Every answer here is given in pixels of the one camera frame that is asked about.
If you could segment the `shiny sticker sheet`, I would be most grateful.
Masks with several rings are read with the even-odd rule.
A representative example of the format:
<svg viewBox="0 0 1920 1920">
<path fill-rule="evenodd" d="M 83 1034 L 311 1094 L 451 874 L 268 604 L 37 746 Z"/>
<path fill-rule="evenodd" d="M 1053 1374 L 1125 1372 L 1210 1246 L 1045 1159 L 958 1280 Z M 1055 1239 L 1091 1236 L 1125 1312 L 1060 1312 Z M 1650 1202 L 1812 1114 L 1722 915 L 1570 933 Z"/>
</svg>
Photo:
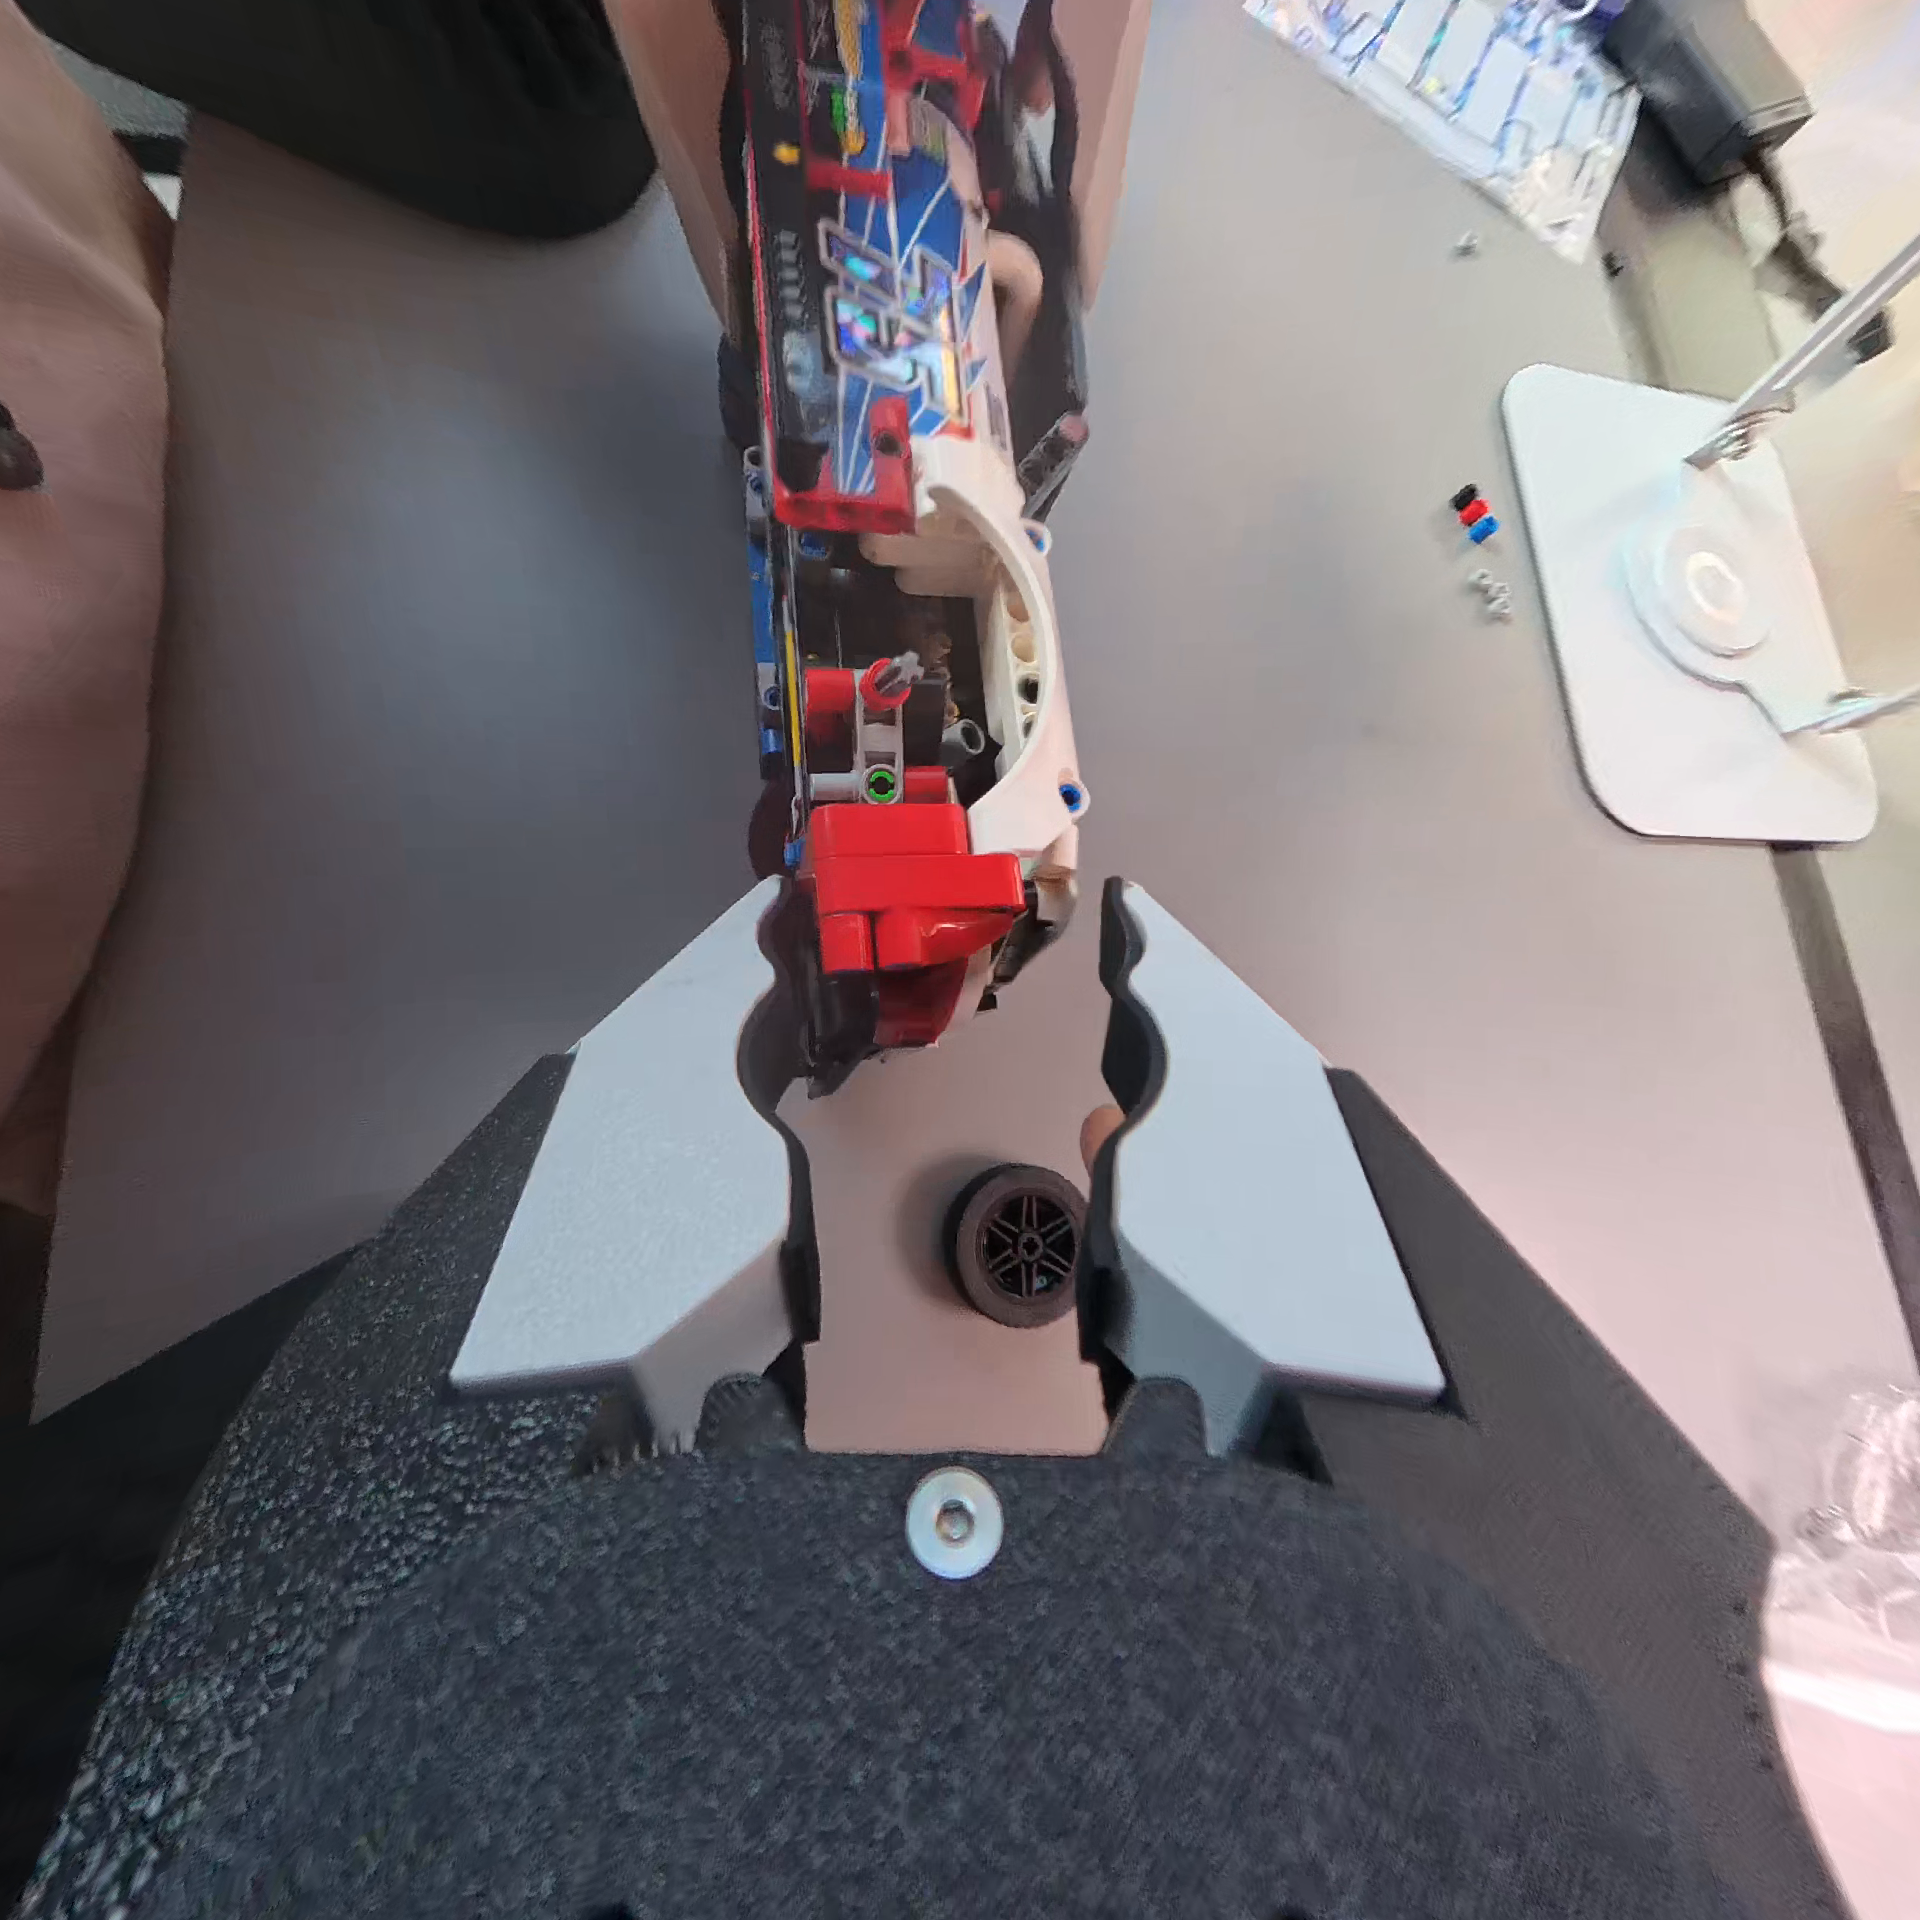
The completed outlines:
<svg viewBox="0 0 1920 1920">
<path fill-rule="evenodd" d="M 1248 3 L 1248 19 L 1568 264 L 1642 118 L 1602 53 L 1613 5 Z"/>
</svg>

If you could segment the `person's left hand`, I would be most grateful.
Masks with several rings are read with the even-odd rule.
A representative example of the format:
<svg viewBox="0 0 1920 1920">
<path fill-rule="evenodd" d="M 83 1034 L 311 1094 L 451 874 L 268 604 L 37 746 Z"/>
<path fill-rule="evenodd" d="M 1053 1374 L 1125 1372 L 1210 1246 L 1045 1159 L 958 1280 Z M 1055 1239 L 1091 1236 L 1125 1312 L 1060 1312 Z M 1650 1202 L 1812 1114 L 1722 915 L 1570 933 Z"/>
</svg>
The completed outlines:
<svg viewBox="0 0 1920 1920">
<path fill-rule="evenodd" d="M 1045 304 L 1045 269 L 1040 256 L 1020 235 L 988 228 L 988 269 L 996 308 L 999 365 L 1014 387 L 1024 349 Z"/>
</svg>

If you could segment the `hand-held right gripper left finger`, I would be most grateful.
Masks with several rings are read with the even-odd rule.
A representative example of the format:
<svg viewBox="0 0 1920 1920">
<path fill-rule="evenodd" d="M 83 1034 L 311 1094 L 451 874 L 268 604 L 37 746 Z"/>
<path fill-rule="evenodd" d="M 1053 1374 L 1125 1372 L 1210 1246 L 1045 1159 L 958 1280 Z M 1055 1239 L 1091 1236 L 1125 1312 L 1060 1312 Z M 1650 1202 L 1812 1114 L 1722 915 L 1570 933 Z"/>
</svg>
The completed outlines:
<svg viewBox="0 0 1920 1920">
<path fill-rule="evenodd" d="M 757 882 L 586 1034 L 447 1380 L 704 1395 L 821 1335 L 799 1007 Z"/>
</svg>

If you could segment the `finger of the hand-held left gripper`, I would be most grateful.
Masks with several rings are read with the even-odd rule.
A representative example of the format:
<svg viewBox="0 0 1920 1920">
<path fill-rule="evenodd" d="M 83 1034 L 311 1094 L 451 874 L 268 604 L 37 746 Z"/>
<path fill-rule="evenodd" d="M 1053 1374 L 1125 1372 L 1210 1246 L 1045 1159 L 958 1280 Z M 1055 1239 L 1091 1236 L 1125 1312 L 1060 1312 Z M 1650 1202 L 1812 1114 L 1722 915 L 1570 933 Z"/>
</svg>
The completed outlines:
<svg viewBox="0 0 1920 1920">
<path fill-rule="evenodd" d="M 603 10 L 692 268 L 726 343 L 741 348 L 744 235 L 723 156 L 731 77 L 724 5 L 606 3 Z"/>
<path fill-rule="evenodd" d="M 1106 268 L 1150 3 L 1043 5 L 1052 136 L 1043 198 L 1043 426 L 1088 411 L 1086 317 Z"/>
</svg>

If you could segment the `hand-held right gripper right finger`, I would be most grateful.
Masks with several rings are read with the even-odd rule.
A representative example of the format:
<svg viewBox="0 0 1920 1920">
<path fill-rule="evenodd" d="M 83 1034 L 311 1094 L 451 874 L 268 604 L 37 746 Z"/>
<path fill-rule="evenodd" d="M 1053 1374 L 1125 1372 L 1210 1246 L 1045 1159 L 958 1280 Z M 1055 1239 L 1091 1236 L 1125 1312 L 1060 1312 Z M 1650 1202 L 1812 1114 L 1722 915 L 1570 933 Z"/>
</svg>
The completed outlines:
<svg viewBox="0 0 1920 1920">
<path fill-rule="evenodd" d="M 1143 884 L 1104 882 L 1099 1070 L 1078 1349 L 1200 1406 L 1450 1391 L 1330 1068 Z"/>
</svg>

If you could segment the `grey desk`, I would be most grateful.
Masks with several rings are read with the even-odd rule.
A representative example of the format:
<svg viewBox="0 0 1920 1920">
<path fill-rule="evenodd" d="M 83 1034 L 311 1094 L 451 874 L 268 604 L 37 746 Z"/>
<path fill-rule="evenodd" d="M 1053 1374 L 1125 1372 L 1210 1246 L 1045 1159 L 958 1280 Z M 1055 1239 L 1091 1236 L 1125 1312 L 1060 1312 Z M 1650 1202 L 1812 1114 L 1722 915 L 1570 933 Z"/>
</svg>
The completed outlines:
<svg viewBox="0 0 1920 1920">
<path fill-rule="evenodd" d="M 1461 234 L 1482 252 L 1452 256 Z M 516 246 L 202 122 L 134 867 L 79 1007 L 47 1415 L 335 1256 L 750 882 L 751 645 L 714 316 L 674 211 Z M 1098 884 L 1143 884 L 1357 1072 L 1742 1496 L 1912 1349 L 1779 877 L 1656 846 L 1568 746 L 1520 540 L 1450 494 L 1498 402 L 1627 371 L 1570 268 L 1235 5 L 1164 5 L 1053 523 L 1086 898 L 981 1026 L 789 1107 L 815 1432 L 1072 1450 L 1062 1331 L 930 1253 L 1075 1160 Z"/>
</svg>

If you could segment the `brick-built toy race car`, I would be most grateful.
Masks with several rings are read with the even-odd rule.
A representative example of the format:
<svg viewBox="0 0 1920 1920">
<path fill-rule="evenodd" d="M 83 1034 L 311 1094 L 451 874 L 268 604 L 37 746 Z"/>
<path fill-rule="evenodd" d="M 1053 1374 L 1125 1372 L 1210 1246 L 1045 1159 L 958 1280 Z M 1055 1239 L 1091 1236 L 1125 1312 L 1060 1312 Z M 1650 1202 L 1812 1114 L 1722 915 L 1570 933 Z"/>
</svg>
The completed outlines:
<svg viewBox="0 0 1920 1920">
<path fill-rule="evenodd" d="M 1048 583 L 1088 440 L 1000 378 L 988 228 L 1043 264 L 1043 5 L 734 3 L 723 117 L 760 799 L 813 1096 L 990 1012 L 1068 928 L 1091 794 Z"/>
</svg>

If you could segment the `black power adapter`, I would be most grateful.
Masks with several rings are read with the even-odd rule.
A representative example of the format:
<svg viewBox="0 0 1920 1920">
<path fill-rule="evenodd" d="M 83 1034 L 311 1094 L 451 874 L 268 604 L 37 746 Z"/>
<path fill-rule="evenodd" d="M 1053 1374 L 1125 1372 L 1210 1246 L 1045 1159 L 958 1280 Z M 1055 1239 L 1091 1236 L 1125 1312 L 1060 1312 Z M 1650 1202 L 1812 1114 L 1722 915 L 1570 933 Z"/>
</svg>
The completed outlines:
<svg viewBox="0 0 1920 1920">
<path fill-rule="evenodd" d="M 1600 51 L 1698 186 L 1746 175 L 1815 112 L 1743 3 L 1630 3 L 1604 26 Z"/>
</svg>

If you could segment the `clear plastic bag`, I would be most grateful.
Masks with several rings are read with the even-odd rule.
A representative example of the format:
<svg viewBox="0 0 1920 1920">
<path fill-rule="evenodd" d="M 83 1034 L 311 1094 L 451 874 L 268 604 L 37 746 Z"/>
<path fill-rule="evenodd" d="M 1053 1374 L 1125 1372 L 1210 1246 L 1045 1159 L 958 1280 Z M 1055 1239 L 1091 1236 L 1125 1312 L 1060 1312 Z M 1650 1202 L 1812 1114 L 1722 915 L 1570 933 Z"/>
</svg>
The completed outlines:
<svg viewBox="0 0 1920 1920">
<path fill-rule="evenodd" d="M 1917 1733 L 1917 1391 L 1851 1391 L 1812 1451 L 1766 1575 L 1763 1662 L 1789 1700 Z"/>
</svg>

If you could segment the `black toy car wheel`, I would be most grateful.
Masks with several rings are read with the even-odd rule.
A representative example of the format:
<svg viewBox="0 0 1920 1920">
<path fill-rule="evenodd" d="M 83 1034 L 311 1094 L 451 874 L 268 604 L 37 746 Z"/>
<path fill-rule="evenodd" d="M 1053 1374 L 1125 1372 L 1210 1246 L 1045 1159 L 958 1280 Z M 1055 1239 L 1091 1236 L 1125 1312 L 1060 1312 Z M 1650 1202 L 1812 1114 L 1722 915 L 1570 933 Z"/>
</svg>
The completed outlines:
<svg viewBox="0 0 1920 1920">
<path fill-rule="evenodd" d="M 958 1299 L 1000 1328 L 1037 1331 L 1075 1315 L 1086 1198 L 1059 1171 L 1004 1160 L 950 1199 L 941 1253 Z"/>
</svg>

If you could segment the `person's beige trousers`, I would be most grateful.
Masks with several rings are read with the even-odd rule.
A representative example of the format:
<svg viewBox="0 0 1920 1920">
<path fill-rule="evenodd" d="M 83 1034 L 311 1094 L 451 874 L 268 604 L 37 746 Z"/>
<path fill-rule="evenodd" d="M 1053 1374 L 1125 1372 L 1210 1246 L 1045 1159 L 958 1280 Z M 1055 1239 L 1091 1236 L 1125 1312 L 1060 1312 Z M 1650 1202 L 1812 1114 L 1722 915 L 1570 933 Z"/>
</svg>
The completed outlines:
<svg viewBox="0 0 1920 1920">
<path fill-rule="evenodd" d="M 162 599 L 173 224 L 3 5 L 3 1198 L 58 1206 L 76 1002 L 138 838 Z"/>
</svg>

